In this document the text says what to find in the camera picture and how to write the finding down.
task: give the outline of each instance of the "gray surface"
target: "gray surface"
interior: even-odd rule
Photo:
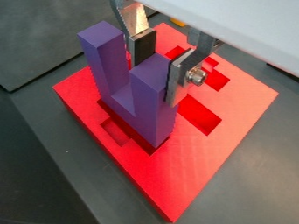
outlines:
[[[107,20],[108,0],[0,1],[0,85],[12,91],[77,55],[76,33]]]
[[[97,223],[0,88],[0,223]]]
[[[298,223],[299,83],[228,45],[219,55],[279,96],[177,223]],[[164,223],[52,91],[85,65],[77,57],[12,93],[13,104],[100,223]]]

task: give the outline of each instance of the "purple rectangular block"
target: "purple rectangular block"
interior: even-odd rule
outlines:
[[[177,110],[164,102],[169,60],[156,53],[128,72],[124,34],[107,22],[80,32],[79,40],[104,103],[156,148]]]

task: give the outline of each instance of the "white panel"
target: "white panel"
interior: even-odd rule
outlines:
[[[299,77],[299,1],[137,1]]]

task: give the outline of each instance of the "red base plate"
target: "red base plate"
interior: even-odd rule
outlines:
[[[169,26],[161,24],[156,30],[160,54],[175,54],[180,47],[188,47],[185,37]],[[53,87],[69,111],[171,222],[179,219],[276,98],[270,87],[217,55],[209,56],[204,68],[211,71],[207,84],[191,88],[172,134],[152,155],[99,106],[100,95],[88,67]]]

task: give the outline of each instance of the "purple block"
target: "purple block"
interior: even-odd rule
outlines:
[[[80,32],[79,40],[104,103],[157,148],[177,110],[164,102],[169,60],[156,53],[128,72],[124,34],[107,22]]]

